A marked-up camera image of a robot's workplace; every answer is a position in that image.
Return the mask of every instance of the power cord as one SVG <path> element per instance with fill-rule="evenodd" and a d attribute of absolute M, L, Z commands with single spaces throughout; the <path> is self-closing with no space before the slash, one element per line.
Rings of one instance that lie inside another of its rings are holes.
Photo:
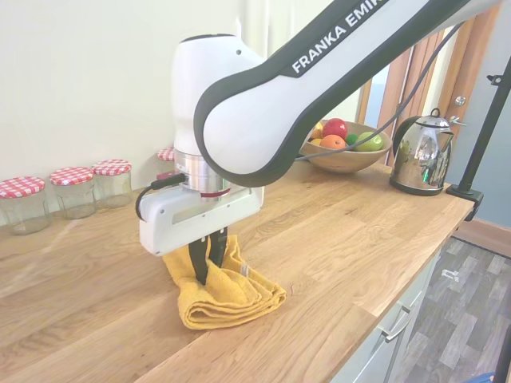
<path fill-rule="evenodd" d="M 335 153 L 342 153 L 342 152 L 345 152 L 345 151 L 357 148 L 359 145 L 362 145 L 363 143 L 365 143 L 365 142 L 367 142 L 369 140 L 372 140 L 379 133 L 383 132 L 388 126 L 390 126 L 390 124 L 392 124 L 394 121 L 396 121 L 399 118 L 399 116 L 401 115 L 401 113 L 403 112 L 403 110 L 405 110 L 406 106 L 410 103 L 410 101 L 414 97 L 415 93 L 418 91 L 418 88 L 421 86 L 422 81 L 426 77 L 428 71 L 431 68 L 431 65 L 434 63 L 434 60 L 437 58 L 437 56 L 440 53 L 440 51 L 442 50 L 442 48 L 454 36 L 454 34 L 461 28 L 462 25 L 463 25 L 463 22 L 460 23 L 460 24 L 457 24 L 443 38 L 442 42 L 438 45 L 437 49 L 431 54 L 430 59 L 426 63 L 426 66 L 424 67 L 424 70 L 421 72 L 421 75 L 419 76 L 419 78 L 417 80 L 417 83 L 412 88 L 412 90 L 410 92 L 410 95 L 405 99 L 405 101 L 401 104 L 401 106 L 398 108 L 396 113 L 390 118 L 390 120 L 388 120 L 381 128 L 377 129 L 373 134 L 371 134 L 370 136 L 368 136 L 364 140 L 361 140 L 361 141 L 357 142 L 356 144 L 347 146 L 347 147 L 342 148 L 342 149 L 331 150 L 329 152 L 310 154 L 308 156 L 303 156 L 303 157 L 297 158 L 295 161 L 304 161 L 304 160 L 309 160 L 309 159 L 315 158 L 315 157 L 330 156 L 330 155 L 335 154 Z"/>
<path fill-rule="evenodd" d="M 169 178 L 165 178 L 163 180 L 153 181 L 147 188 L 145 188 L 141 194 L 138 195 L 137 201 L 135 202 L 135 211 L 137 212 L 137 217 L 145 222 L 145 219 L 142 218 L 141 215 L 141 201 L 142 197 L 149 193 L 151 190 L 160 190 L 166 188 L 167 186 L 176 186 L 181 182 L 186 181 L 186 176 L 183 173 L 178 173 Z"/>

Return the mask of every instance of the red gingham lid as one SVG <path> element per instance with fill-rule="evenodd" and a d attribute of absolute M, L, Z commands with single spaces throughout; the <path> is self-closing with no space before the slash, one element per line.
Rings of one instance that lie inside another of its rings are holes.
<path fill-rule="evenodd" d="M 174 161 L 174 148 L 161 149 L 158 158 L 162 161 Z"/>
<path fill-rule="evenodd" d="M 94 177 L 93 170 L 83 166 L 62 168 L 51 173 L 50 181 L 53 185 L 78 185 L 90 181 Z"/>
<path fill-rule="evenodd" d="M 0 182 L 0 198 L 27 197 L 45 188 L 45 181 L 38 177 L 18 177 Z"/>
<path fill-rule="evenodd" d="M 99 176 L 118 176 L 131 170 L 131 164 L 126 160 L 104 160 L 93 166 L 94 174 Z"/>

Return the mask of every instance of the yellow towel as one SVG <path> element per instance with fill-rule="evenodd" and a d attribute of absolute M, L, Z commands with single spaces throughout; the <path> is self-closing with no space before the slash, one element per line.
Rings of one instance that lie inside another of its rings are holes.
<path fill-rule="evenodd" d="M 268 281 L 242 260 L 235 235 L 228 236 L 221 269 L 207 260 L 205 286 L 196 280 L 188 246 L 164 256 L 163 260 L 180 288 L 179 315 L 190 329 L 241 325 L 278 309 L 286 300 L 282 287 Z"/>

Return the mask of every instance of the floor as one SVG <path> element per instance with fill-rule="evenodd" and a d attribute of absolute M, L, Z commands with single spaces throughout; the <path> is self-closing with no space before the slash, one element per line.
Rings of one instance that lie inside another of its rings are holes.
<path fill-rule="evenodd" d="M 511 260 L 451 239 L 396 383 L 461 383 L 494 371 L 510 325 Z"/>

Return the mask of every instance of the kettle base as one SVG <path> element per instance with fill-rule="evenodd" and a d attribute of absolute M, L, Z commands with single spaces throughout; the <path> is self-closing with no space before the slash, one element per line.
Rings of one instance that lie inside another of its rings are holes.
<path fill-rule="evenodd" d="M 390 178 L 390 184 L 395 187 L 396 189 L 400 190 L 401 192 L 405 192 L 408 194 L 413 195 L 421 195 L 423 197 L 432 197 L 433 195 L 439 195 L 442 193 L 443 188 L 441 189 L 433 189 L 433 190 L 425 190 L 425 189 L 417 189 L 417 188 L 411 188 L 409 186 L 402 185 L 392 178 Z"/>

